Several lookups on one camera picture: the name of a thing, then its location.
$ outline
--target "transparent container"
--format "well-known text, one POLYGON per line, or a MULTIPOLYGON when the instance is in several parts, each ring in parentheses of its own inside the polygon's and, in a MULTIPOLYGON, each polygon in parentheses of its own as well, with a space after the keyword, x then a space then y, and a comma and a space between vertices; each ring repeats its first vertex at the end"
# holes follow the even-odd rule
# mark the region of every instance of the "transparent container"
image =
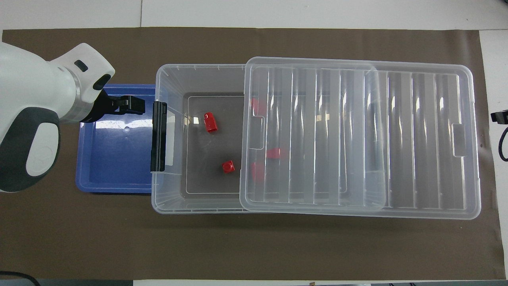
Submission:
POLYGON ((159 213, 480 212, 473 83, 464 66, 260 57, 164 65, 155 99, 164 112, 167 104, 152 142, 159 213), (218 131, 206 132, 206 112, 218 131), (224 174, 229 160, 236 171, 224 174))
POLYGON ((253 58, 240 201, 253 211, 475 218, 472 74, 464 66, 253 58))
POLYGON ((152 172, 152 205, 159 213, 237 213, 245 65, 164 65, 156 101, 167 103, 164 171, 152 172), (212 112, 218 130, 206 132, 212 112), (236 171, 221 164, 233 160, 236 171))

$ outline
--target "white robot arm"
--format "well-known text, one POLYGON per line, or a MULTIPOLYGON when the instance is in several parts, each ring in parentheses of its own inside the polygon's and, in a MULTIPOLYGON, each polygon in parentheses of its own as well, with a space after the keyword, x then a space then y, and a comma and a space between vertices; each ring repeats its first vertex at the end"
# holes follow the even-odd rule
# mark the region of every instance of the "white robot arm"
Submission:
POLYGON ((60 122, 144 113, 143 100, 103 91, 114 73, 84 43, 49 62, 0 43, 0 191, 22 190, 47 174, 58 155, 60 122))

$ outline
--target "red block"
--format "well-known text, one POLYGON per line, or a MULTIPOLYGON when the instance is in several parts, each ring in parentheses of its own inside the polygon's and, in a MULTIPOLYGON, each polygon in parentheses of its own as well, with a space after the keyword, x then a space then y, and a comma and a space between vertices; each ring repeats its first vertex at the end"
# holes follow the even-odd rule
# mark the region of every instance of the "red block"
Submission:
POLYGON ((217 131, 217 122, 211 112, 205 113, 205 128, 208 133, 217 131))
POLYGON ((250 164, 250 175, 254 182, 263 182, 265 180, 265 166, 253 162, 250 164))
POLYGON ((266 115, 266 102, 259 102, 256 98, 250 100, 252 106, 252 113, 254 116, 265 116, 266 115))
POLYGON ((233 165, 233 161, 229 160, 227 162, 224 162, 223 163, 223 170, 224 170, 224 173, 226 173, 226 174, 234 171, 235 166, 233 165))
POLYGON ((272 149, 266 150, 266 158, 280 159, 280 148, 272 148, 272 149))

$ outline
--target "brown mat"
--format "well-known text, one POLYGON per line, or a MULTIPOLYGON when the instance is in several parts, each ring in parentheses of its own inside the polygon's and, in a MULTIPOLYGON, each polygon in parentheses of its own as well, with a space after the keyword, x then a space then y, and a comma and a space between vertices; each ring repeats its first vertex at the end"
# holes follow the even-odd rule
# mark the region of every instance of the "brown mat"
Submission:
POLYGON ((470 221, 291 214, 158 215, 150 197, 83 193, 78 125, 39 184, 0 195, 0 269, 40 278, 504 279, 478 31, 104 28, 4 31, 47 60, 86 42, 111 83, 154 83, 166 63, 250 57, 462 64, 474 76, 482 212, 470 221))

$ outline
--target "plastic lid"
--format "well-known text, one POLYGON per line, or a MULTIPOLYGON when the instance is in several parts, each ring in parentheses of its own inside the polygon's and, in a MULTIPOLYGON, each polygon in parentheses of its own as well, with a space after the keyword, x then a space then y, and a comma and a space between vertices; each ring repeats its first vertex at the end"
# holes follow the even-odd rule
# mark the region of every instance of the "plastic lid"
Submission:
POLYGON ((250 211, 471 219, 471 72, 458 65, 252 58, 240 202, 250 211))
POLYGON ((337 60, 247 63, 240 188, 246 209, 343 214, 385 205, 374 71, 337 60))

